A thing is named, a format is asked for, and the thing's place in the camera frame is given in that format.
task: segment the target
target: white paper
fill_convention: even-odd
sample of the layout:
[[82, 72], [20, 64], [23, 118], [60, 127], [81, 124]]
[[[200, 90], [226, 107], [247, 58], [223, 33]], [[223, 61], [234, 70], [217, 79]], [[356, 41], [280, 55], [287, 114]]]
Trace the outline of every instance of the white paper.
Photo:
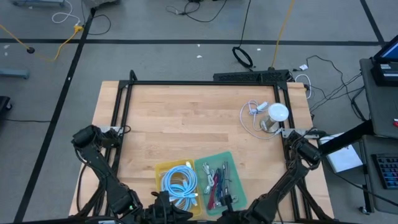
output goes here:
[[[321, 144], [328, 142], [329, 140], [341, 135], [343, 133], [334, 134], [332, 136], [323, 137], [320, 139]], [[352, 169], [354, 167], [361, 166], [363, 163], [359, 156], [357, 155], [354, 147], [349, 145], [331, 153], [326, 156], [331, 164], [333, 170], [337, 172], [341, 172], [344, 170]]]

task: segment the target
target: yellow cable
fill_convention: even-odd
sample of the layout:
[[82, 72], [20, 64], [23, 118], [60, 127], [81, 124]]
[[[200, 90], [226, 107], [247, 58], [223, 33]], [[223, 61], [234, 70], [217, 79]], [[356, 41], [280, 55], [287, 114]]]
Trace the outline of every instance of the yellow cable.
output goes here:
[[20, 41], [16, 36], [14, 36], [14, 34], [12, 34], [11, 32], [9, 32], [9, 31], [8, 31], [4, 26], [2, 26], [1, 24], [0, 24], [0, 28], [4, 29], [4, 31], [6, 31], [12, 38], [14, 38], [16, 41], [18, 41], [18, 43], [22, 44], [26, 49], [29, 49], [29, 47], [28, 47], [26, 44], [22, 43], [22, 41]]
[[[20, 41], [16, 36], [14, 36], [14, 34], [12, 34], [11, 32], [9, 32], [9, 31], [8, 31], [4, 26], [2, 26], [1, 24], [0, 24], [0, 28], [2, 28], [4, 31], [6, 31], [12, 38], [14, 38], [16, 41], [18, 41], [18, 43], [20, 43], [21, 45], [23, 45], [26, 49], [29, 49], [29, 46], [27, 46], [26, 44], [22, 43], [22, 41]], [[72, 39], [76, 36], [77, 33], [79, 33], [80, 31], [83, 30], [83, 27], [82, 27], [82, 26], [74, 26], [73, 28], [75, 29], [73, 35], [72, 35], [71, 37], [69, 37], [69, 39], [67, 39], [63, 44], [61, 44], [61, 46], [58, 48], [57, 54], [55, 55], [55, 57], [54, 57], [53, 59], [47, 59], [46, 57], [44, 57], [43, 55], [38, 54], [38, 53], [36, 53], [35, 55], [38, 56], [38, 57], [41, 58], [41, 59], [44, 59], [44, 60], [48, 61], [48, 62], [54, 62], [54, 61], [56, 61], [56, 59], [58, 59], [58, 56], [60, 55], [60, 52], [61, 52], [61, 50], [62, 50], [62, 47], [63, 47], [66, 43], [68, 43], [70, 40], [72, 40]]]
[[290, 17], [290, 13], [292, 12], [294, 1], [295, 0], [292, 0], [292, 2], [290, 3], [289, 10], [287, 11], [284, 23], [282, 24], [282, 27], [280, 28], [278, 40], [276, 41], [276, 46], [275, 46], [274, 59], [272, 59], [271, 67], [274, 67], [276, 55], [278, 54], [279, 41], [280, 41], [280, 38], [282, 37], [282, 33], [284, 32], [286, 22]]

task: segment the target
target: yellow tray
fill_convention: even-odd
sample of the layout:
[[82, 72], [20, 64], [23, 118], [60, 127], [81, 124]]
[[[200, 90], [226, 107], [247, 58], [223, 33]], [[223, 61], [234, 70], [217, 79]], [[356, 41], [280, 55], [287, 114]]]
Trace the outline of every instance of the yellow tray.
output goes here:
[[[161, 163], [161, 164], [156, 164], [156, 166], [155, 166], [155, 179], [156, 179], [156, 189], [157, 189], [157, 191], [161, 191], [162, 190], [162, 187], [161, 187], [161, 185], [162, 185], [162, 176], [167, 171], [169, 171], [171, 168], [173, 168], [175, 166], [185, 165], [185, 163], [187, 161], [189, 163], [191, 163], [193, 171], [196, 172], [193, 159], [182, 159], [182, 160], [179, 160], [179, 161], [164, 162], [164, 163]], [[195, 193], [198, 193], [198, 195], [199, 195], [198, 187], [196, 187]], [[197, 206], [193, 206], [191, 208], [191, 210], [189, 210], [189, 212], [193, 213], [193, 217], [200, 216], [201, 215], [201, 211], [202, 211], [202, 207], [203, 207], [203, 204], [201, 202], [201, 198], [199, 196], [197, 196], [195, 199], [197, 200], [198, 205]]]

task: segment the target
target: gray floor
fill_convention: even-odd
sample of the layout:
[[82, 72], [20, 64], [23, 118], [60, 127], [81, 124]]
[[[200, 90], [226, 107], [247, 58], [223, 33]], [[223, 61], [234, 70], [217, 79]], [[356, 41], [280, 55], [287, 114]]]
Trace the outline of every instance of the gray floor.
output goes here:
[[[70, 0], [73, 12], [81, 19], [79, 0]], [[276, 40], [289, 0], [252, 0], [245, 39]], [[366, 0], [384, 40], [396, 35], [398, 17], [394, 0]], [[88, 39], [239, 39], [247, 1], [229, 0], [220, 16], [212, 23], [199, 24], [186, 17], [165, 11], [166, 5], [183, 8], [185, 1], [128, 1], [120, 6], [100, 8], [96, 15], [106, 14], [112, 29], [105, 35], [89, 35]], [[197, 18], [214, 14], [222, 2], [205, 1]], [[15, 35], [24, 39], [66, 39], [76, 20], [53, 24], [53, 13], [68, 12], [68, 8], [27, 6], [15, 7], [0, 2], [0, 21]], [[106, 28], [103, 18], [94, 20], [90, 32]], [[9, 38], [0, 32], [0, 38]], [[283, 40], [377, 41], [359, 0], [297, 1], [285, 28]], [[31, 44], [42, 55], [53, 56], [57, 44]], [[17, 44], [0, 43], [0, 67], [29, 69], [29, 80], [1, 78], [0, 95], [12, 98], [14, 109], [8, 118], [50, 120], [70, 68], [77, 45], [67, 44], [54, 63], [28, 55]], [[214, 73], [245, 71], [231, 53], [232, 45], [183, 44], [85, 44], [72, 80], [50, 148], [37, 181], [25, 221], [61, 218], [68, 215], [80, 163], [70, 144], [72, 134], [91, 123], [103, 80], [127, 79], [133, 69], [140, 80], [211, 80]], [[244, 45], [256, 70], [266, 70], [271, 64], [273, 45]], [[359, 59], [374, 55], [379, 47], [298, 46], [282, 45], [275, 66], [297, 68], [305, 58], [317, 54], [334, 61], [344, 73], [344, 80], [359, 73]], [[310, 59], [305, 73], [312, 85], [326, 93], [341, 85], [340, 74], [327, 62]], [[361, 87], [357, 79], [349, 88]], [[322, 98], [315, 90], [310, 106]], [[369, 114], [365, 95], [358, 98], [365, 116]], [[314, 111], [314, 125], [328, 133], [346, 131], [360, 123], [347, 97], [329, 101]], [[0, 223], [12, 222], [21, 202], [48, 124], [2, 122], [0, 128]], [[376, 223], [398, 221], [397, 215], [376, 212], [360, 214], [362, 192], [325, 173], [335, 217], [346, 222]]]

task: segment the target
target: chair wheel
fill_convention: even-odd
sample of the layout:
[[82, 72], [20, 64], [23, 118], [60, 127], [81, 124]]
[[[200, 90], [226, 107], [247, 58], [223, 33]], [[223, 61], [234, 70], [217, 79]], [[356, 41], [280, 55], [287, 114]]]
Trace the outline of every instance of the chair wheel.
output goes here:
[[6, 110], [11, 110], [12, 109], [12, 104], [8, 103], [6, 106]]
[[368, 212], [364, 206], [359, 207], [358, 210], [359, 210], [362, 214], [370, 215], [370, 212]]

